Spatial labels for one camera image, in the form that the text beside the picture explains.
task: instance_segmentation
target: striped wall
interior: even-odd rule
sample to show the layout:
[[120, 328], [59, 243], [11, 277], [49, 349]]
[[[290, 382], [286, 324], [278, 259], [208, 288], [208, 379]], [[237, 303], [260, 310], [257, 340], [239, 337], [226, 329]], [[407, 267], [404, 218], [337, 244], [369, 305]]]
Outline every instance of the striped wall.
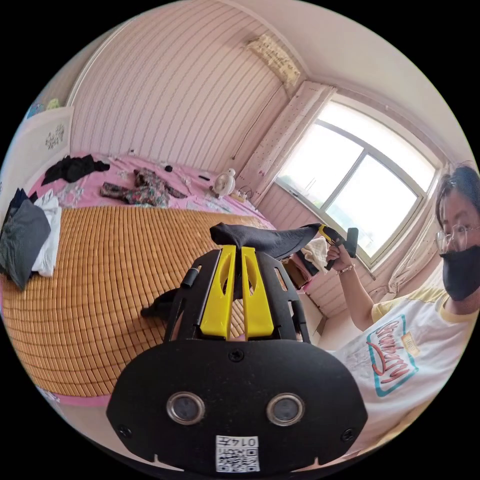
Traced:
[[72, 151], [240, 171], [289, 102], [275, 74], [243, 48], [263, 33], [279, 41], [215, 0], [171, 3], [135, 18], [78, 89]]
[[[258, 205], [258, 210], [278, 230], [293, 229], [321, 221], [307, 207], [276, 183], [270, 187], [270, 190]], [[382, 298], [385, 293], [383, 288], [388, 285], [393, 271], [419, 234], [420, 228], [421, 225], [414, 228], [400, 246], [388, 256], [387, 260], [374, 270], [375, 279], [362, 265], [356, 262], [355, 268], [361, 284], [374, 302]], [[340, 281], [333, 273], [318, 275], [311, 284], [308, 295], [328, 318], [347, 308]]]
[[58, 99], [60, 105], [64, 107], [83, 67], [114, 30], [115, 28], [100, 35], [72, 57], [46, 84], [33, 103], [44, 104], [47, 107], [50, 100]]

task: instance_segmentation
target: gray shirt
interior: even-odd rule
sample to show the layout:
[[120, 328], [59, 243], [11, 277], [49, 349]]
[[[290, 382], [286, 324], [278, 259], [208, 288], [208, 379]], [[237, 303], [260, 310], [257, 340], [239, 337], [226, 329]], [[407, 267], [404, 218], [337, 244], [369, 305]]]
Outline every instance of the gray shirt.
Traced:
[[35, 260], [50, 235], [44, 211], [24, 200], [3, 226], [0, 265], [21, 290], [25, 290]]

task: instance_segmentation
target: yellow sleeve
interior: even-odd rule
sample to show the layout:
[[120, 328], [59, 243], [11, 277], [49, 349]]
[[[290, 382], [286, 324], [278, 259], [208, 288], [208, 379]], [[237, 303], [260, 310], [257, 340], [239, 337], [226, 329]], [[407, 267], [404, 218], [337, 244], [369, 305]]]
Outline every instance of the yellow sleeve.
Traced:
[[382, 301], [376, 303], [371, 309], [371, 317], [373, 323], [378, 322], [382, 317], [384, 317], [393, 307], [398, 305], [405, 299], [409, 300], [420, 300], [424, 303], [434, 303], [439, 298], [443, 297], [447, 293], [443, 288], [435, 287], [421, 287], [405, 296], [400, 296], [394, 298], [393, 300]]
[[373, 323], [378, 322], [401, 300], [402, 300], [402, 297], [376, 303], [371, 309], [371, 317], [373, 319]]

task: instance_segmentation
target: black face mask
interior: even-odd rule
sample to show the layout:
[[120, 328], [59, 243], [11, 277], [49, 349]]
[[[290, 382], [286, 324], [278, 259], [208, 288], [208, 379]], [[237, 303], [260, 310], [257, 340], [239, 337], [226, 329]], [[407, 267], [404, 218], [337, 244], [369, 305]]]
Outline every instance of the black face mask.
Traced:
[[480, 246], [441, 253], [443, 285], [452, 300], [460, 302], [480, 287]]

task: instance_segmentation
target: white t-shirt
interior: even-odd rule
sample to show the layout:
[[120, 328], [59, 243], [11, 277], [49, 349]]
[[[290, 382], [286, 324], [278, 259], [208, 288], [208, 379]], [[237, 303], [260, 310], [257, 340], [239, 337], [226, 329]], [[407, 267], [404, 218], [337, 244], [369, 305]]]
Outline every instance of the white t-shirt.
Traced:
[[413, 410], [425, 408], [448, 381], [479, 312], [449, 313], [447, 299], [445, 290], [421, 288], [376, 304], [373, 325], [331, 352], [355, 378], [368, 412], [348, 455], [371, 447]]
[[59, 250], [62, 208], [59, 207], [59, 200], [54, 196], [52, 189], [38, 198], [34, 205], [40, 207], [45, 213], [50, 225], [50, 235], [48, 235], [48, 238], [40, 249], [31, 269], [43, 277], [52, 277], [57, 263], [57, 252]]

